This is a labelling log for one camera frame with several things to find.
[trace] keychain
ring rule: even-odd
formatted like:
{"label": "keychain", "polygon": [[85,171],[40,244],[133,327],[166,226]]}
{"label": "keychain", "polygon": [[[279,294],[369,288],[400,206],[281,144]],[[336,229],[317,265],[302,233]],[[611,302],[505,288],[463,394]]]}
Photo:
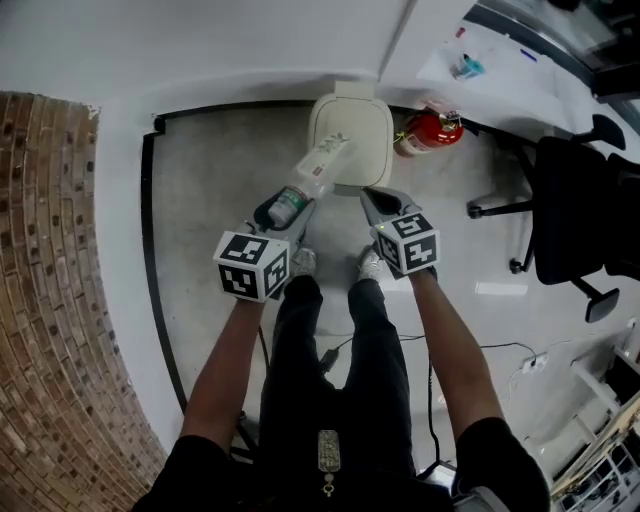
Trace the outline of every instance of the keychain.
{"label": "keychain", "polygon": [[335,490],[334,473],[340,469],[340,444],[335,430],[321,430],[318,433],[318,469],[324,473],[326,484],[322,491],[331,498]]}

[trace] plastic bottle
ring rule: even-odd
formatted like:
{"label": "plastic bottle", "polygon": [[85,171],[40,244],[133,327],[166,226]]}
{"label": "plastic bottle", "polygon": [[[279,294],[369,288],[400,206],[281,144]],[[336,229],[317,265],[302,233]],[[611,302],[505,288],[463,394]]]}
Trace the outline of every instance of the plastic bottle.
{"label": "plastic bottle", "polygon": [[293,180],[269,208],[269,217],[276,228],[286,226],[311,199],[319,201],[333,189],[340,173],[347,166],[356,144],[341,133],[325,136],[293,171]]}

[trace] chair wheel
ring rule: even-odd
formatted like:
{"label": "chair wheel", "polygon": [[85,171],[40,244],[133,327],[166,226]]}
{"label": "chair wheel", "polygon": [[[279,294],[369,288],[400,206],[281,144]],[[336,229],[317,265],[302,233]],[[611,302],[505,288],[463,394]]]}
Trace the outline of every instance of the chair wheel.
{"label": "chair wheel", "polygon": [[522,272],[522,263],[520,263],[515,258],[511,258],[509,260],[509,270],[511,270],[512,274],[519,274]]}
{"label": "chair wheel", "polygon": [[476,204],[469,203],[467,205],[467,215],[471,219],[479,219],[480,217],[482,217],[482,208],[480,208]]}

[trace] black office chair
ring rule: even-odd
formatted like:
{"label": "black office chair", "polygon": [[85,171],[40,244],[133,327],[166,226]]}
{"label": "black office chair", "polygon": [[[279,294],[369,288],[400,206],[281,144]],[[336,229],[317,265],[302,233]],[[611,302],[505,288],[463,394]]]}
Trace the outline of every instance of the black office chair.
{"label": "black office chair", "polygon": [[611,276],[626,276],[640,281],[640,244],[638,243],[638,205],[640,201],[640,164],[619,155],[609,156],[608,166],[617,176],[610,226],[610,249],[604,268]]}
{"label": "black office chair", "polygon": [[[600,152],[582,145],[602,140],[625,149],[622,130],[613,121],[595,115],[593,124],[591,132],[571,140],[542,138],[536,145],[535,168],[520,144],[510,144],[531,185],[533,199],[490,209],[474,202],[467,204],[472,219],[533,211],[533,233],[524,262],[512,259],[509,268],[514,274],[527,272],[535,254],[536,272],[543,284],[570,281],[591,299],[585,317],[589,323],[607,316],[618,303],[620,290],[600,293],[582,277],[597,272],[605,263],[611,267],[611,272],[607,267],[610,274],[627,271],[628,267],[615,263],[619,260],[613,256],[612,247],[618,246],[613,244],[612,226],[616,225],[616,202],[623,188],[617,182],[616,167],[634,166],[617,155],[608,163]],[[618,244],[619,252],[628,254],[630,248],[623,242]]]}

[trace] brick wall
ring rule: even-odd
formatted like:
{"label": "brick wall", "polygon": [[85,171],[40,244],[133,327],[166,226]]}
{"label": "brick wall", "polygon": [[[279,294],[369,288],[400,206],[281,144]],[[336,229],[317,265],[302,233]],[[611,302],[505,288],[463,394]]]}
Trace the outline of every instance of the brick wall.
{"label": "brick wall", "polygon": [[102,289],[97,127],[85,106],[0,93],[0,512],[129,510],[166,457]]}

